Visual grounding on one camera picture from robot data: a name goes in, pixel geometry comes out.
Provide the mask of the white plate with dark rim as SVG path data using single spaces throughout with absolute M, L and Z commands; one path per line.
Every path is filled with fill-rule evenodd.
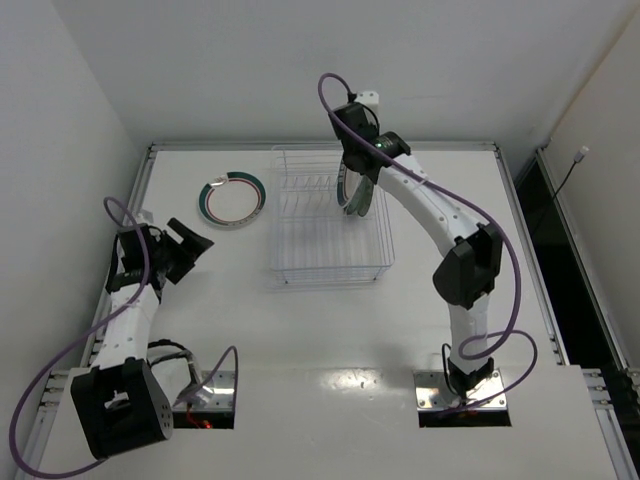
M 375 184 L 367 176 L 362 176 L 359 191 L 360 199 L 356 211 L 360 217 L 365 217 L 371 206 L 375 191 Z

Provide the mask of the blue patterned green plate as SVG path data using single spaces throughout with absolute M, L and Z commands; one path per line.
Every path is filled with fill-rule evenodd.
M 345 205 L 343 207 L 347 215 L 364 217 L 369 210 L 369 188 L 364 180 L 351 192 L 345 192 Z

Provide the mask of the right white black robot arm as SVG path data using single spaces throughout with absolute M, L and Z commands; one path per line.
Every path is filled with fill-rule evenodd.
M 500 271 L 503 241 L 495 227 L 460 211 L 444 195 L 407 176 L 420 172 L 409 145 L 393 132 L 381 133 L 372 110 L 355 101 L 330 119 L 343 147 L 337 201 L 348 215 L 365 216 L 381 188 L 398 200 L 434 241 L 442 261 L 433 275 L 447 303 L 451 351 L 450 390 L 461 398 L 490 377 L 488 305 Z

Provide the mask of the green red rimmed plate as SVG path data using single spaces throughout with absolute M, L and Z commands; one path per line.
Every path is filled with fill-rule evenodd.
M 336 197 L 337 202 L 341 207 L 346 208 L 349 205 L 360 185 L 360 182 L 361 175 L 350 170 L 346 164 L 341 161 L 336 182 Z
M 197 206 L 201 217 L 213 227 L 237 229 L 262 213 L 266 199 L 260 179 L 244 171 L 229 171 L 202 187 Z

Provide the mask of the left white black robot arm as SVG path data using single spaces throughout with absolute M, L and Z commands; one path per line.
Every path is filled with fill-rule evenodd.
M 115 317 L 88 372 L 70 388 L 95 459 L 171 437 L 181 390 L 159 381 L 148 363 L 151 325 L 165 285 L 180 282 L 213 244 L 176 218 L 164 230 L 141 224 L 117 232 L 105 285 Z

